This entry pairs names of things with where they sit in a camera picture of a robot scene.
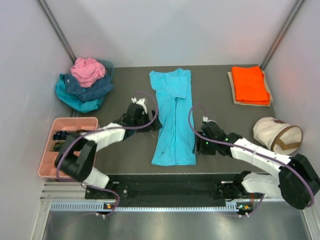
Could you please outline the light blue t shirt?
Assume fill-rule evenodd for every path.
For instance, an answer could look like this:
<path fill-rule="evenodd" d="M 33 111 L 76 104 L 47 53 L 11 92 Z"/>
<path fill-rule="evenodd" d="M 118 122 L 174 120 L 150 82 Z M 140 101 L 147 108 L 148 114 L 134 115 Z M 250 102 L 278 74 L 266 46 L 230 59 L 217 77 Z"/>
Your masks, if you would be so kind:
<path fill-rule="evenodd" d="M 149 79 L 162 124 L 151 163 L 164 167 L 196 165 L 195 134 L 191 129 L 194 121 L 188 120 L 193 106 L 191 71 L 151 71 Z"/>

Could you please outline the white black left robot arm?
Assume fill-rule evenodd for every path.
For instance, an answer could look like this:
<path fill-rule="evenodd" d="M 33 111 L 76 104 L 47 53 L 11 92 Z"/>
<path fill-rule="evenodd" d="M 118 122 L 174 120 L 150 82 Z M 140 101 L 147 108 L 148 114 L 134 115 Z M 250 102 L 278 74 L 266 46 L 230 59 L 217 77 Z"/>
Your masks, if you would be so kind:
<path fill-rule="evenodd" d="M 147 106 L 140 99 L 130 103 L 119 119 L 104 127 L 84 133 L 70 133 L 54 161 L 56 179 L 85 184 L 91 194 L 97 194 L 101 199 L 108 199 L 112 195 L 118 199 L 110 177 L 94 167 L 96 154 L 135 133 L 160 130 L 159 109 L 152 110 L 151 114 L 152 118 L 149 118 Z"/>

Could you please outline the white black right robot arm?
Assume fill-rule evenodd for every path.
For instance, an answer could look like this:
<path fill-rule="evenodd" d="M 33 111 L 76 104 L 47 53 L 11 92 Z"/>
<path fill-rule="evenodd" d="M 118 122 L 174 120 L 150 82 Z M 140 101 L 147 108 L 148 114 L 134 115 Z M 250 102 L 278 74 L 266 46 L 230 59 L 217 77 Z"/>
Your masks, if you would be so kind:
<path fill-rule="evenodd" d="M 232 182 L 234 194 L 245 198 L 251 193 L 282 197 L 292 207 L 311 207 L 320 190 L 320 178 L 302 154 L 294 156 L 272 152 L 234 132 L 225 134 L 218 124 L 203 117 L 195 133 L 194 152 L 200 155 L 228 156 L 251 164 L 264 174 L 243 171 Z"/>

